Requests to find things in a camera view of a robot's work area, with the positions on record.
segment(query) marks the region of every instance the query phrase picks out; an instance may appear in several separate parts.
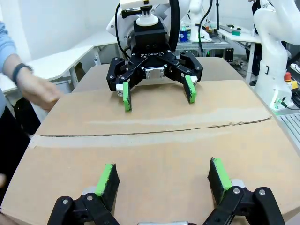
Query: hand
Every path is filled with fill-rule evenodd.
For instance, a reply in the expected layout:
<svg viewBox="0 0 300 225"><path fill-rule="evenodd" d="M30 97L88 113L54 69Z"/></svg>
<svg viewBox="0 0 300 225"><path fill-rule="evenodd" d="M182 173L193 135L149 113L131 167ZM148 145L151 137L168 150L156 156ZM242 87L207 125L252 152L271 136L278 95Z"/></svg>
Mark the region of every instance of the hand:
<svg viewBox="0 0 300 225"><path fill-rule="evenodd" d="M46 111L50 111L62 96L55 84L34 76L27 68L20 70L17 84L27 100Z"/></svg>

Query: bottle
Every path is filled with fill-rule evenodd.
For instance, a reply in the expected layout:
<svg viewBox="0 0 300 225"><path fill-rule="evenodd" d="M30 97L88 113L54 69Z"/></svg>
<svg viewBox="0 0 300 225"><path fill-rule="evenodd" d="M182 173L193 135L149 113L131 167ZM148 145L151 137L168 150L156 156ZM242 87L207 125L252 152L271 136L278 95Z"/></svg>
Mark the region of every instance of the bottle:
<svg viewBox="0 0 300 225"><path fill-rule="evenodd" d="M186 24L184 21L181 22L181 29L180 29L180 42L187 42L188 41L188 31L186 28Z"/></svg>

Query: black cable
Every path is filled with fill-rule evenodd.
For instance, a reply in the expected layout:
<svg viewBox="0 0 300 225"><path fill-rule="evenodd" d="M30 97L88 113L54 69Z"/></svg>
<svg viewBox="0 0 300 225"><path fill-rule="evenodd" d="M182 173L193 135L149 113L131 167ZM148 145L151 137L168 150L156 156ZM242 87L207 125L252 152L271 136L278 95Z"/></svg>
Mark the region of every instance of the black cable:
<svg viewBox="0 0 300 225"><path fill-rule="evenodd" d="M204 54L204 50L203 50L203 46L202 46L202 43L201 43L201 27L202 27L203 21L205 20L207 15L210 13L210 10L211 10L211 7L212 7L212 2L213 2L213 0L210 0L210 7L208 8L206 14L204 15L204 17L202 18L202 20L200 21L200 24L199 24L198 39L199 39L199 47L201 49L202 54Z"/></svg>
<svg viewBox="0 0 300 225"><path fill-rule="evenodd" d="M217 30L220 29L220 22L219 22L219 0L216 1L217 6Z"/></svg>
<svg viewBox="0 0 300 225"><path fill-rule="evenodd" d="M287 109L294 110L294 111L300 110L300 109L292 109L292 108L290 108L290 107L287 107Z"/></svg>
<svg viewBox="0 0 300 225"><path fill-rule="evenodd" d="M290 110L294 110L294 111L300 110L300 108L298 108L298 109L292 109L292 108L288 107L287 104L285 102L283 102L282 100L279 100L279 103L281 105L283 105L284 108L287 108L287 109L290 109Z"/></svg>
<svg viewBox="0 0 300 225"><path fill-rule="evenodd" d="M170 0L171 7L171 29L170 29L170 38L169 46L171 51L176 51L178 36L180 31L180 8L178 0Z"/></svg>
<svg viewBox="0 0 300 225"><path fill-rule="evenodd" d="M122 53L128 58L130 59L130 56L127 55L127 53L122 49L122 46L120 44L120 40L119 40L119 34L118 34L118 10L120 8L121 4L119 3L116 9L116 14L115 14L115 19L114 19L114 23L115 23L115 28L116 28L116 38L117 38L117 42L118 42L118 46L120 48L120 50L122 51Z"/></svg>

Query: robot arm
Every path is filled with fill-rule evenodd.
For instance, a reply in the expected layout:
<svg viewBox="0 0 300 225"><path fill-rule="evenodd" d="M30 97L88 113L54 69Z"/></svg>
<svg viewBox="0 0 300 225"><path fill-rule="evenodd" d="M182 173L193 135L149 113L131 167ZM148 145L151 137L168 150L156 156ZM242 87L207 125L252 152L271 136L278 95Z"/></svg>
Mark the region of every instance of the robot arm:
<svg viewBox="0 0 300 225"><path fill-rule="evenodd" d="M180 7L180 18L182 19L188 12L191 0L179 0ZM123 0L121 3L121 9L118 12L118 33L120 44L123 49L128 47L128 37L132 36L134 27L133 22L137 20L140 15L132 15L127 18L122 18L121 11L130 9L130 8L138 8L143 6L143 1L140 0ZM171 7L169 4L169 0L150 0L150 4L153 6L153 15L160 18L163 25L167 28L167 31L170 32L171 29ZM107 25L106 30L112 35L116 36L115 31L115 17L111 19L109 24Z"/></svg>
<svg viewBox="0 0 300 225"><path fill-rule="evenodd" d="M180 53L180 59L172 53L178 42L180 18L187 12L189 0L121 0L122 12L117 12L118 37L123 46L131 50L128 63L124 59L112 59L107 82L111 91L123 97L126 111L131 111L130 90L143 79L159 79L168 77L183 84L189 103L196 98L195 86L201 80L203 68L190 51ZM168 19L171 29L168 38ZM107 30L115 35L114 19Z"/></svg>
<svg viewBox="0 0 300 225"><path fill-rule="evenodd" d="M287 52L281 41L300 45L300 12L294 0L261 0L265 8L256 11L254 23L262 41L262 61L255 87L274 111L293 106L292 92L284 81Z"/></svg>

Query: white desk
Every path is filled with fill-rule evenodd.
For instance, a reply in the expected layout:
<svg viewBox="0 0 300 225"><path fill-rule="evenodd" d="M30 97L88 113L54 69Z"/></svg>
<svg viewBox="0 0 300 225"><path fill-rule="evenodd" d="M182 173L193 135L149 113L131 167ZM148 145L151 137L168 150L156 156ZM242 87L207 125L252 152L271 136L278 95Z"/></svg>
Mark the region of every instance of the white desk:
<svg viewBox="0 0 300 225"><path fill-rule="evenodd" d="M104 45L113 45L117 44L117 38L114 35L111 35L106 30L99 31L92 36L88 37L87 39L79 42L77 45L74 46L74 48L92 45L93 46L93 53L94 53L94 62L96 65L101 64L100 58L99 58L99 47ZM116 53L119 55L119 49L116 45Z"/></svg>
<svg viewBox="0 0 300 225"><path fill-rule="evenodd" d="M298 66L296 63L293 63L293 64L291 65L291 68L292 68L293 70L295 70L298 74L300 74L300 68L299 68L299 66Z"/></svg>
<svg viewBox="0 0 300 225"><path fill-rule="evenodd" d="M84 46L80 48L73 48L71 50L60 52L50 55L38 60L27 63L34 70L34 75L49 81L55 81L61 78L66 72L70 72L71 80L74 87L78 84L74 66L85 56L93 46ZM7 99L11 102L16 99L15 94L12 92L17 90L16 85L6 76L0 74L0 87ZM36 105L32 105L37 117L42 121L46 112Z"/></svg>
<svg viewBox="0 0 300 225"><path fill-rule="evenodd" d="M239 44L245 49L249 49L247 45L248 43L251 43L251 47L249 49L250 56L249 56L249 63L248 63L247 76L246 76L246 83L250 83L250 79L252 75L252 65L254 59L255 44L262 43L260 37L258 35L252 36L251 34L247 34L247 33L241 33L240 36L236 36L222 29L218 30L218 33L223 37L226 37L227 39L236 42L237 44Z"/></svg>

